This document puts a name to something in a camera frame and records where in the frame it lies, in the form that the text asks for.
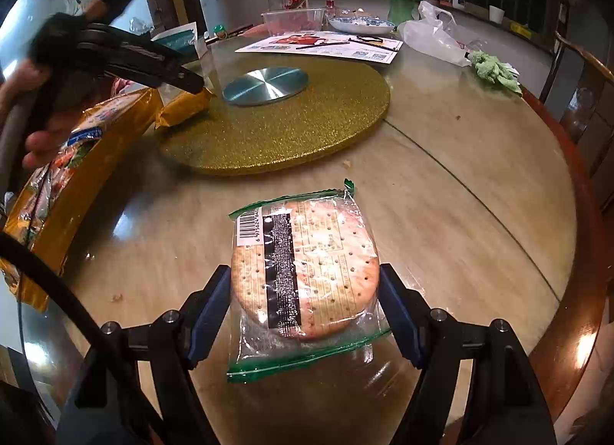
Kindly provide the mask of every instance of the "metal screw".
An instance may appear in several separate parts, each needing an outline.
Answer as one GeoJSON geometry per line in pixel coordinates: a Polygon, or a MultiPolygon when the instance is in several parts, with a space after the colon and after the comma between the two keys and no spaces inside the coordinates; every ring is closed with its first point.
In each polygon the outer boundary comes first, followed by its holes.
{"type": "Polygon", "coordinates": [[[168,312],[162,313],[162,320],[169,324],[172,324],[179,318],[180,313],[177,310],[168,310],[168,312]]]}
{"type": "Polygon", "coordinates": [[[104,332],[106,335],[109,335],[117,331],[119,328],[120,328],[120,325],[117,322],[110,320],[109,322],[105,322],[102,325],[102,327],[100,327],[100,330],[104,332]]]}
{"type": "Polygon", "coordinates": [[[497,318],[492,323],[499,332],[505,333],[510,330],[510,325],[502,318],[497,318]]]}
{"type": "Polygon", "coordinates": [[[447,319],[447,312],[441,308],[434,308],[431,310],[431,318],[437,322],[442,322],[447,319]]]}

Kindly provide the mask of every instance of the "silver metal disc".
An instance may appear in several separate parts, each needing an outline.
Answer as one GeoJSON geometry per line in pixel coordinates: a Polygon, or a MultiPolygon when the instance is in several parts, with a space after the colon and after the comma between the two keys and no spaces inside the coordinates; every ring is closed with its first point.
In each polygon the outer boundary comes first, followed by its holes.
{"type": "Polygon", "coordinates": [[[307,86],[307,73],[297,67],[265,67],[239,76],[222,92],[233,105],[259,105],[298,94],[307,86]]]}

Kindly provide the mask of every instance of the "yellow snack package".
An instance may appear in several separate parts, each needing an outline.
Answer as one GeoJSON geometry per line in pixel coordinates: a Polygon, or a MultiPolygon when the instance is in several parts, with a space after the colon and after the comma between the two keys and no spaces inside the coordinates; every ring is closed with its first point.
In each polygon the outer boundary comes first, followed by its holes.
{"type": "Polygon", "coordinates": [[[181,91],[171,102],[164,106],[155,118],[155,127],[175,126],[196,113],[207,109],[214,93],[203,88],[200,93],[191,94],[181,91]]]}
{"type": "MultiPolygon", "coordinates": [[[[27,244],[59,273],[100,188],[161,109],[158,91],[145,88],[86,110],[54,160],[30,176],[8,215],[4,232],[27,244]]],[[[45,310],[47,294],[42,289],[29,278],[20,278],[15,267],[2,259],[0,270],[14,295],[22,280],[21,301],[45,310]]]]}

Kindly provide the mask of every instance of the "table seam line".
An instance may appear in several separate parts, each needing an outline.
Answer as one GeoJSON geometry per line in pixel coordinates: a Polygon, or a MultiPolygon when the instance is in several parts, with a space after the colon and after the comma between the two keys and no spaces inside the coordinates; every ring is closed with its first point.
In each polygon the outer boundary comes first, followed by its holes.
{"type": "Polygon", "coordinates": [[[390,121],[388,121],[388,119],[384,118],[383,121],[389,125],[390,127],[392,127],[394,130],[396,130],[398,133],[400,133],[401,135],[403,135],[405,138],[407,138],[407,140],[409,140],[412,144],[414,144],[416,147],[418,147],[421,151],[423,151],[426,155],[428,155],[429,158],[431,158],[433,161],[435,161],[435,163],[437,163],[439,166],[441,166],[444,170],[446,170],[446,172],[452,176],[453,179],[455,179],[459,184],[461,184],[465,190],[467,192],[469,192],[469,194],[471,194],[483,207],[484,209],[486,209],[486,211],[488,211],[490,213],[490,215],[492,215],[492,217],[498,222],[499,225],[501,225],[501,227],[503,227],[505,229],[505,231],[507,232],[507,234],[514,240],[514,242],[517,244],[517,246],[523,251],[524,255],[529,258],[529,261],[531,262],[531,264],[533,265],[533,267],[535,267],[535,269],[539,272],[539,275],[541,275],[541,278],[543,279],[543,281],[547,284],[548,289],[550,289],[550,292],[552,292],[553,296],[555,297],[555,299],[558,301],[558,303],[561,303],[561,298],[559,298],[559,296],[556,294],[554,288],[552,287],[552,285],[550,284],[550,282],[548,281],[548,279],[546,279],[546,276],[543,274],[543,272],[541,271],[541,269],[537,266],[537,264],[535,263],[535,261],[533,260],[533,258],[529,255],[529,253],[527,252],[527,250],[524,248],[524,246],[522,244],[520,244],[520,241],[517,240],[516,236],[514,236],[514,234],[512,234],[512,232],[503,224],[503,222],[498,218],[497,215],[495,215],[492,210],[484,203],[484,201],[482,201],[479,197],[477,197],[477,195],[475,195],[475,193],[461,180],[458,178],[458,176],[454,175],[454,173],[452,173],[441,161],[439,161],[437,158],[434,157],[434,155],[432,155],[429,151],[427,151],[424,147],[422,147],[419,143],[417,143],[413,138],[411,138],[409,135],[407,135],[407,133],[405,133],[403,130],[401,130],[400,128],[398,128],[397,126],[395,126],[394,124],[392,124],[390,121]]]}

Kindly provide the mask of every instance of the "white plastic bag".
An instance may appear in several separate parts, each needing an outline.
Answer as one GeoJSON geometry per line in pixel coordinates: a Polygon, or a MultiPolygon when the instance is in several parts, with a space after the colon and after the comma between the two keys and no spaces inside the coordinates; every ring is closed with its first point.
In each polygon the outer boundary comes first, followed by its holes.
{"type": "Polygon", "coordinates": [[[442,61],[469,66],[471,63],[465,57],[465,49],[443,29],[443,21],[437,19],[437,14],[443,12],[452,18],[451,24],[456,21],[450,12],[431,5],[429,2],[420,2],[418,7],[420,21],[407,21],[403,28],[403,41],[407,45],[442,61]]]}

